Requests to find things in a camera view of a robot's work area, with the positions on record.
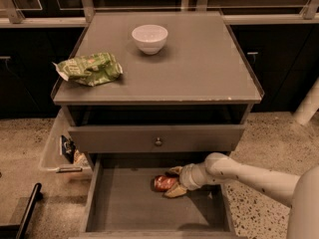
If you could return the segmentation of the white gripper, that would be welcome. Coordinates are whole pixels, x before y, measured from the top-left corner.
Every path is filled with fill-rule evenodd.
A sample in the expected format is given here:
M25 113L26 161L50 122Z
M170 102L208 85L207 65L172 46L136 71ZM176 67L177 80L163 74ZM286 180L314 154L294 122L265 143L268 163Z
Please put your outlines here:
M176 182L165 194L167 198L177 198L183 196L188 190L194 191L202 187L200 179L200 167L191 163L184 167L175 166L166 173L168 176L179 176L179 182Z

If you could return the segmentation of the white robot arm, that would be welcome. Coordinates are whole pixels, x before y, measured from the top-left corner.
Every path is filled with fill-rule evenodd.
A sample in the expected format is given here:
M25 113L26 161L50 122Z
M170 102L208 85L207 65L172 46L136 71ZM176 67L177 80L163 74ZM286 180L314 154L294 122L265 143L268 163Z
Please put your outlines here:
M205 185L238 181L290 208L287 239L319 239L319 166L301 176L239 163L219 152L204 162L168 171L177 182L164 194L175 198Z

